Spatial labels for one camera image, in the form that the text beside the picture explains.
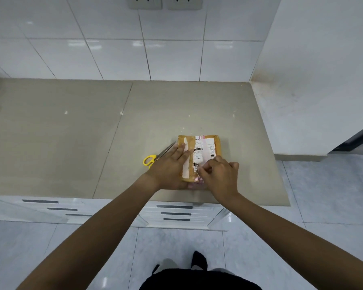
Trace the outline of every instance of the forearm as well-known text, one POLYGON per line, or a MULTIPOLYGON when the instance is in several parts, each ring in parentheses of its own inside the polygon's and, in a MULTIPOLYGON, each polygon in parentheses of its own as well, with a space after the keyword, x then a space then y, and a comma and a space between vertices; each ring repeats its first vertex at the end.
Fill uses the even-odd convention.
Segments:
POLYGON ((227 209, 318 289, 363 289, 363 262, 238 195, 227 209))
POLYGON ((147 176, 102 208, 59 245, 18 290, 86 289, 156 192, 147 176))

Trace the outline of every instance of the electrical outlet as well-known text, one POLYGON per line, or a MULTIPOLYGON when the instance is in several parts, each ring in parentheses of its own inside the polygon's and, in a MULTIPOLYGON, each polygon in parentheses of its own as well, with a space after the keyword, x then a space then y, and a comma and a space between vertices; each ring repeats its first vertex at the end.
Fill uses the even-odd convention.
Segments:
POLYGON ((200 10, 203 0, 166 0, 169 10, 200 10))
POLYGON ((161 0, 127 0, 130 9, 161 10, 161 0))

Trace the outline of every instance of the kitchen counter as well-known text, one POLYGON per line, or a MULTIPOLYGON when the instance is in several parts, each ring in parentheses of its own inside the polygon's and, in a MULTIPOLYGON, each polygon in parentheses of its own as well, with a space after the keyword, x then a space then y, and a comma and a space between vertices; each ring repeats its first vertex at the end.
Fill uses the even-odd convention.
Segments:
MULTIPOLYGON (((111 199, 178 135, 217 134, 238 189, 289 205, 249 83, 0 79, 0 195, 111 199)), ((152 200, 217 203, 208 191, 152 200)))

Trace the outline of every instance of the package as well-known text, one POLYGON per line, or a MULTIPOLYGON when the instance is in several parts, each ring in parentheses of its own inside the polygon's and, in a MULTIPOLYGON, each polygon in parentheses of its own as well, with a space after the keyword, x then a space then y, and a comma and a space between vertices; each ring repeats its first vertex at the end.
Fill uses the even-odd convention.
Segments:
POLYGON ((221 156, 221 142, 217 135, 188 136, 179 135, 178 146, 185 143, 184 151, 194 147, 194 153, 183 165, 181 178, 186 182, 203 183, 197 173, 199 165, 204 165, 215 156, 221 156))

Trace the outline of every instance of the white wall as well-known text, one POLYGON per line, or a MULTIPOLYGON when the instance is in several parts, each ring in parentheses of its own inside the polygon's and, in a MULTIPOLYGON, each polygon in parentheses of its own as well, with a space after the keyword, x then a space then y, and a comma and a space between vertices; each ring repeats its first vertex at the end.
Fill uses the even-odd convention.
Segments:
POLYGON ((363 129, 363 0, 282 0, 251 82, 275 154, 363 129))
POLYGON ((0 77, 246 82, 279 3, 137 11, 126 0, 0 0, 0 77))

